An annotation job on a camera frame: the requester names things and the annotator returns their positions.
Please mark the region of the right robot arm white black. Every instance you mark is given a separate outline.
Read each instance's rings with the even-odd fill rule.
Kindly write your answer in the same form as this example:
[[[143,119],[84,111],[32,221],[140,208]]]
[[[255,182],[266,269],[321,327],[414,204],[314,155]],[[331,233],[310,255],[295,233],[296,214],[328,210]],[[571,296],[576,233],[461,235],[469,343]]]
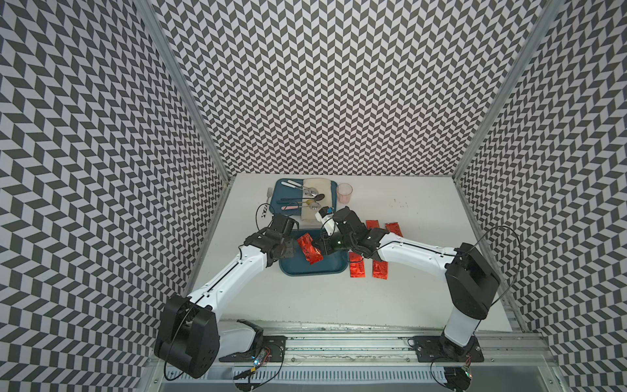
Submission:
[[[474,245],[456,248],[411,241],[390,230],[367,228],[349,207],[324,207],[315,218],[322,224],[314,242],[323,256],[351,251],[373,261],[398,263],[447,284],[453,309],[435,345],[441,359],[463,361],[476,352],[475,332],[488,316],[501,279]]]

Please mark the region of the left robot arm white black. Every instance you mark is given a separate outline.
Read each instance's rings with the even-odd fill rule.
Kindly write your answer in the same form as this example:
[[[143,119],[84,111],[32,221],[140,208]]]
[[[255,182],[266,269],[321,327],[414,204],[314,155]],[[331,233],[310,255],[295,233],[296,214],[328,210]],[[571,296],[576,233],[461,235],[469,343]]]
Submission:
[[[226,307],[254,277],[283,257],[298,223],[275,214],[266,228],[248,236],[213,279],[187,296],[175,294],[161,313],[154,354],[181,373],[202,377],[217,359],[243,355],[258,367],[269,350],[263,328],[246,320],[220,321]]]

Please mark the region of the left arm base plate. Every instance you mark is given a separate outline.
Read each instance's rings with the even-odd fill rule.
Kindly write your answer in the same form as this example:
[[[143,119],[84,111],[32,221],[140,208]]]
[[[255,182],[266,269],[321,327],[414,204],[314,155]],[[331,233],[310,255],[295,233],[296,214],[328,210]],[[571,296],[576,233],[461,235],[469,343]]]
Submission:
[[[263,349],[269,350],[269,363],[279,364],[284,359],[286,349],[286,336],[263,336],[261,340],[253,342],[251,349],[244,352],[229,354],[219,359],[221,363],[252,364],[253,360]]]

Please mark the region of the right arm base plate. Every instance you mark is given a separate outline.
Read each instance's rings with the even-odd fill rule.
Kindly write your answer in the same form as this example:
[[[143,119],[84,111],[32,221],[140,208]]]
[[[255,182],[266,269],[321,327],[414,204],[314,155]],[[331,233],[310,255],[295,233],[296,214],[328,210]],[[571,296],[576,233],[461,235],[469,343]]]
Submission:
[[[411,348],[416,352],[420,363],[452,362],[479,364],[485,361],[478,338],[473,335],[465,346],[441,336],[413,336]]]

